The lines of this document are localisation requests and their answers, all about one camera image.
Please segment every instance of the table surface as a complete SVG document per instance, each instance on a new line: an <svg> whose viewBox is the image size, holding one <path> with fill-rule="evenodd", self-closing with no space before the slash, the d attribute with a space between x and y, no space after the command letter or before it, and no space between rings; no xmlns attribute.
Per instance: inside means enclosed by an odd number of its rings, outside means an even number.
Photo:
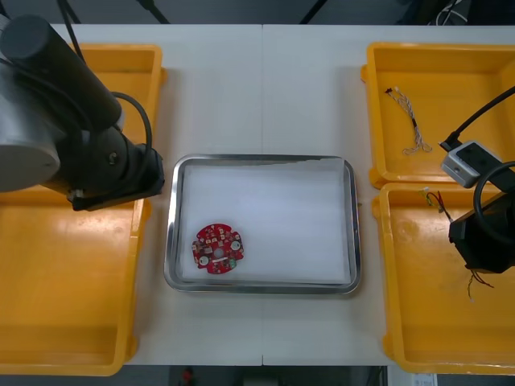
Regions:
<svg viewBox="0 0 515 386"><path fill-rule="evenodd" d="M514 44L512 27L86 26L81 42L153 43L168 79L154 146L167 185L139 257L133 364L386 365L382 268L370 203L365 87L374 41ZM66 39L63 26L57 31ZM356 172L362 280L346 297L183 294L163 278L176 161L186 154L320 154Z"/></svg>

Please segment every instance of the round circuit board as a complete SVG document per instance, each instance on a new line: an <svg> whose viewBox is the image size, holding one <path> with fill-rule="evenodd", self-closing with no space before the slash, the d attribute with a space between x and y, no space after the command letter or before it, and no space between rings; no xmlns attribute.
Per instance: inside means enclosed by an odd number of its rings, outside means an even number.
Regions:
<svg viewBox="0 0 515 386"><path fill-rule="evenodd" d="M226 273L236 268L243 258L243 244L238 232L225 224L211 224L203 228L193 241L192 251L199 269L209 273Z"/></svg>

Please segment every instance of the stainless steel tray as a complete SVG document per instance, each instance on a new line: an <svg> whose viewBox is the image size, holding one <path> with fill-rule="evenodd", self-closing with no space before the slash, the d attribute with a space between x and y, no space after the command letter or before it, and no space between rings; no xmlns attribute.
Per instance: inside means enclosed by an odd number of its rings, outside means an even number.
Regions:
<svg viewBox="0 0 515 386"><path fill-rule="evenodd" d="M292 162L340 159L344 164L344 211L347 232L348 259L351 281L348 284L307 284L246 281L230 284L218 281L186 281L177 274L183 178L186 166L260 166ZM247 294L348 294L361 279L360 234L357 217L356 184L351 165L339 157L299 155L214 154L189 155L181 158L174 168L171 184L171 202L168 214L167 250L164 276L174 289L187 292L227 292Z"/></svg>

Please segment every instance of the plastic bin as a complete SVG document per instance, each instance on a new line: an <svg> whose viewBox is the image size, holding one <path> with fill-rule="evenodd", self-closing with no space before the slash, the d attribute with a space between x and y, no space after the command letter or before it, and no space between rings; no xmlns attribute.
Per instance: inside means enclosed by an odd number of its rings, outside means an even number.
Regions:
<svg viewBox="0 0 515 386"><path fill-rule="evenodd" d="M375 187L387 182L452 182L441 169L439 142L477 109L515 84L515 46L373 43L361 70L369 106ZM398 86L411 100L433 151L404 155L414 145L410 118L388 95ZM460 136L475 139L504 161L515 159L515 100L485 113Z"/></svg>
<svg viewBox="0 0 515 386"><path fill-rule="evenodd" d="M161 51L149 45L82 45L113 91L135 97L155 124ZM122 102L123 130L144 141ZM0 195L0 373L107 376L135 353L134 279L143 200L74 212L43 187Z"/></svg>
<svg viewBox="0 0 515 386"><path fill-rule="evenodd" d="M385 185L373 201L385 269L386 354L407 372L515 374L515 270L474 281L447 238L449 221L419 194L440 191L456 219L473 190L452 184ZM484 199L497 193L486 187Z"/></svg>

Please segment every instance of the tray rim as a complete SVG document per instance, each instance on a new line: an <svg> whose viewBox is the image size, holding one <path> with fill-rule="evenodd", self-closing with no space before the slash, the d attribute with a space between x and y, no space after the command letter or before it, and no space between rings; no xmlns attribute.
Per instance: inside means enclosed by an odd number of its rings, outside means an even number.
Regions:
<svg viewBox="0 0 515 386"><path fill-rule="evenodd" d="M352 225L346 227L348 240L348 256L349 264L354 269L354 275L351 282L345 285L311 285L311 284L295 284L295 283L270 283L259 282L249 283L245 285L227 285L227 284L203 284L199 285L194 282L181 281L177 276L172 274L175 267L180 221L180 199L183 170L185 166L194 161L210 162L210 161L228 161L228 162L301 162L321 159L339 159L344 164L344 178L348 175L348 192L345 195L344 205L348 214L347 222ZM354 179L354 170L351 165L344 161L341 157L336 156L315 156L315 155L277 155L277 154L191 154L182 157L174 167L171 182L171 198L170 210L168 213L168 232L166 252L164 259L164 277L168 285L175 290L183 292L226 292L239 294L326 294L341 295L349 294L357 288L361 280L361 250L360 250L360 233L359 220L357 213L356 198L356 182Z"/></svg>

